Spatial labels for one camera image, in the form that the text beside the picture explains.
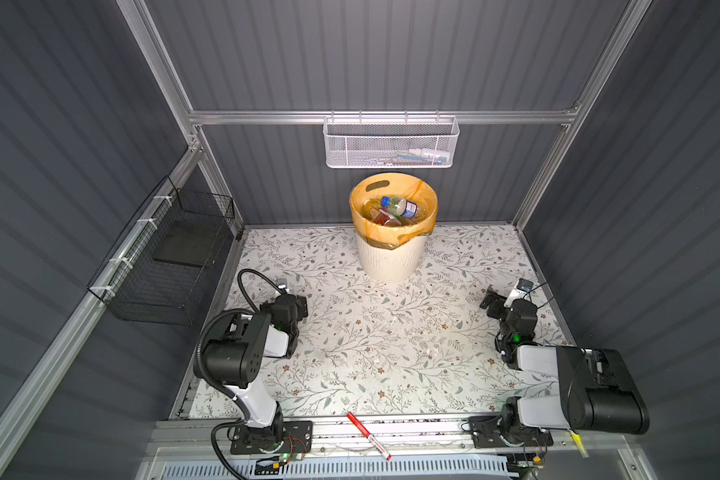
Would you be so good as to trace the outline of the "red yellow tea bottle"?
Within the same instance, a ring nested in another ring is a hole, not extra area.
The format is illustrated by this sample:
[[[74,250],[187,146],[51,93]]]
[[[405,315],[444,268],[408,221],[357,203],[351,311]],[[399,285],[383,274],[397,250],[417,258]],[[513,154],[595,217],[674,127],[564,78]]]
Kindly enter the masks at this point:
[[[402,223],[392,214],[387,212],[383,208],[370,208],[369,211],[370,220],[377,225],[385,227],[399,227]]]

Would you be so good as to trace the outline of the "blue label water bottle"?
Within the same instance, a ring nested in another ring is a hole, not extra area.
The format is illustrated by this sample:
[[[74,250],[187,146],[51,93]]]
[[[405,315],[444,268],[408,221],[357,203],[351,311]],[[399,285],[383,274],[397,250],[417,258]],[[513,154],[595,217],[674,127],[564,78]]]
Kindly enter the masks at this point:
[[[380,204],[390,214],[406,219],[413,219],[419,210],[415,202],[402,196],[383,196]]]

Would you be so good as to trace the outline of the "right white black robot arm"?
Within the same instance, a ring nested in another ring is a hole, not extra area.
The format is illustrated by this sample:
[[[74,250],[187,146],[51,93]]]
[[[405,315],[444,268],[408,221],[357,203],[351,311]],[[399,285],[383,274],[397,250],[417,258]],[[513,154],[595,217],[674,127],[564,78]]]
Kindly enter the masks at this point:
[[[487,291],[480,308],[499,322],[494,346],[505,365],[551,377],[559,393],[510,396],[498,414],[470,418],[474,446],[545,448],[553,444],[554,431],[646,433],[648,407],[619,352],[535,341],[539,307],[531,301],[534,290],[532,282],[520,279],[507,296]]]

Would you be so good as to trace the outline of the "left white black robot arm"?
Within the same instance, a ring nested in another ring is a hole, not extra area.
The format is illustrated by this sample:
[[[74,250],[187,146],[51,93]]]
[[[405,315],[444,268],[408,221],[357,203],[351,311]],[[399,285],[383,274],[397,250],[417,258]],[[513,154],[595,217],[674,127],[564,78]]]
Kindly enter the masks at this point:
[[[256,304],[243,285],[246,274],[273,287],[276,298]],[[250,268],[238,272],[237,285],[247,306],[207,321],[193,352],[194,375],[238,408],[240,417],[229,422],[234,453],[277,452],[290,441],[308,450],[313,423],[287,421],[260,376],[265,360],[296,353],[299,326],[309,316],[307,298]]]

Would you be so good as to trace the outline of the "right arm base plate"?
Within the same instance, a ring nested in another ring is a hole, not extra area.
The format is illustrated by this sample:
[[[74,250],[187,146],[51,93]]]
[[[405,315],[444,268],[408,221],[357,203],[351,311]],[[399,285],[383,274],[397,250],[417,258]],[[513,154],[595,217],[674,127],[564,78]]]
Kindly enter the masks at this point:
[[[545,450],[554,444],[550,431],[525,426],[518,420],[505,420],[498,414],[469,417],[467,432],[475,448],[539,447]]]

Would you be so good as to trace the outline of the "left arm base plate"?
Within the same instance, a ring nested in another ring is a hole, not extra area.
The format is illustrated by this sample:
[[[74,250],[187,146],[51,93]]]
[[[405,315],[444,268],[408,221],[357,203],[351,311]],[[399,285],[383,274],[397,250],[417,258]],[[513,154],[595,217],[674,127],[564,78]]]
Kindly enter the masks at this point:
[[[237,427],[231,436],[232,455],[306,454],[311,451],[314,423],[286,421],[266,428]]]

